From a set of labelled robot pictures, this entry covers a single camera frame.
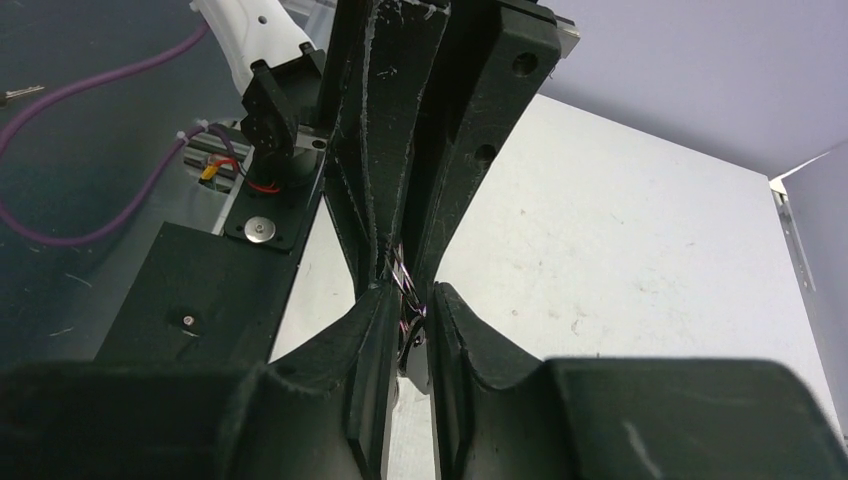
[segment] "metal washer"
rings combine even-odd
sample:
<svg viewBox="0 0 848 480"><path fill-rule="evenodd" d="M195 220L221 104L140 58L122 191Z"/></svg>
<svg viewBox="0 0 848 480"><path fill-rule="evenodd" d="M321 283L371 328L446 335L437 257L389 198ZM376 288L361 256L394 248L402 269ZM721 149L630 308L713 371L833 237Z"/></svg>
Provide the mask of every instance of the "metal washer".
<svg viewBox="0 0 848 480"><path fill-rule="evenodd" d="M251 217L244 222L244 236L253 243L265 243L276 233L277 226L265 217Z"/></svg>

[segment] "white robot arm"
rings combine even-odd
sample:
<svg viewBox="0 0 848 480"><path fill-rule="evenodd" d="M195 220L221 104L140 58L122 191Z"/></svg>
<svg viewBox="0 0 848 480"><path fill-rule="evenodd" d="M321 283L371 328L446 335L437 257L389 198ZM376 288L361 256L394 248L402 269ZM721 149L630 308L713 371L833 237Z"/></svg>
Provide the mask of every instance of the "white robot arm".
<svg viewBox="0 0 848 480"><path fill-rule="evenodd" d="M215 34L241 95L253 78L253 63L264 60L273 68L302 56L304 43L312 45L279 0L194 0L190 5Z"/></svg>

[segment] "red wire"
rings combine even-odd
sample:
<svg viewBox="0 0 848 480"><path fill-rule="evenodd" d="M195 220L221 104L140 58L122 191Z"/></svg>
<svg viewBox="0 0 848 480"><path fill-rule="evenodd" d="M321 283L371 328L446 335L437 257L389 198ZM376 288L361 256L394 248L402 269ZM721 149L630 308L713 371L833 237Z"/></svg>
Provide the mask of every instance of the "red wire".
<svg viewBox="0 0 848 480"><path fill-rule="evenodd" d="M215 157L215 156L222 157L222 158L221 158L221 160L218 160L215 163L213 163L212 164L213 167L220 167L221 165L232 165L233 170L235 170L236 172L239 171L239 168L240 168L239 163L234 158L230 158L230 157L221 155L220 153L213 153L210 156L210 159L212 157ZM252 189L254 189L254 190L256 190L257 192L260 192L260 193L278 193L280 191L280 188L276 186L275 182L271 183L271 185L263 187L261 185L256 185L255 183L251 182L250 180L247 179L247 177L245 177L244 181L250 186L250 188L252 188Z"/></svg>

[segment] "white tabletop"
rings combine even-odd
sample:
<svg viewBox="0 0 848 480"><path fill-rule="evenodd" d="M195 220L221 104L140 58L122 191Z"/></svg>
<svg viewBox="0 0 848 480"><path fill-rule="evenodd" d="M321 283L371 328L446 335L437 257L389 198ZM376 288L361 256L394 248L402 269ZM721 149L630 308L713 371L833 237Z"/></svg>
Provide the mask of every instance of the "white tabletop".
<svg viewBox="0 0 848 480"><path fill-rule="evenodd" d="M765 358L836 425L767 179L538 96L498 155L438 279L528 352ZM273 358L353 304L319 210ZM433 478L427 398L408 382L389 478Z"/></svg>

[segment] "purple cable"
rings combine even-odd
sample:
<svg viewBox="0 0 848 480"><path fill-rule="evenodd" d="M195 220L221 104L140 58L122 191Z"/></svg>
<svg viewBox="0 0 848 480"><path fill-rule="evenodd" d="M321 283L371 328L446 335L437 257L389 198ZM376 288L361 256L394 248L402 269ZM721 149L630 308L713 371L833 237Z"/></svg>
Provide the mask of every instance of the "purple cable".
<svg viewBox="0 0 848 480"><path fill-rule="evenodd" d="M203 38L207 31L209 31L209 25L204 22L202 25L197 27L197 30L195 30L194 33L191 34L191 36L188 37L185 41L175 46L174 48L171 48L170 50L156 55L155 57L151 57L147 60L142 60L138 63L127 65L125 67L121 67L109 72L101 73L99 75L95 75L84 80L80 80L79 82L62 87L47 95L44 95L40 99L30 104L27 108L23 109L19 114L15 115L15 117L12 118L12 120L3 128L3 130L0 131L0 158L2 158L3 153L6 152L6 149L9 147L9 143L12 141L12 138L15 136L15 134L18 133L18 130L20 130L21 127L23 127L33 117L35 117L54 103L64 100L77 93L89 90L91 88L99 87L101 85L114 82L115 80L120 80L122 78L126 78L131 75L135 75L136 73L140 73L145 70L149 70L151 68L162 65L163 63L178 57L179 55L187 52L191 47L195 46L197 42L199 42L200 39ZM232 143L226 137L224 131L218 128L217 125L210 125L209 129L210 131L212 131L212 133L221 138L221 141L224 142L224 145L227 146L227 151L230 153L230 155L234 155L235 152L233 150ZM192 128L191 130L186 132L186 139L194 137L195 135L203 131L203 127ZM6 210L6 207L3 206L2 202L0 202L0 219L6 222L6 224L9 225L9 227L17 234L34 242L51 247L74 247L84 245L86 243L90 243L100 238L103 238L104 236L109 235L110 233L117 230L132 216L132 214L144 201L145 197L147 197L147 195L150 193L150 190L153 189L153 186L156 184L156 181L162 175L162 172L165 170L165 167L168 165L170 160L180 151L180 149L185 143L186 142L184 142L183 140L177 140L176 142L174 142L174 144L171 145L171 148L168 149L168 152L165 154L165 157L162 159L161 162L159 162L159 165L156 166L156 169L153 171L147 181L144 182L144 185L141 187L141 190L139 190L139 192L132 199L129 205L127 205L124 210L121 211L121 213L118 214L118 216L115 217L112 221L95 230L94 232L80 237L50 237L34 230L30 230L29 228L21 224L21 222L15 219L15 217L13 217L12 214Z"/></svg>

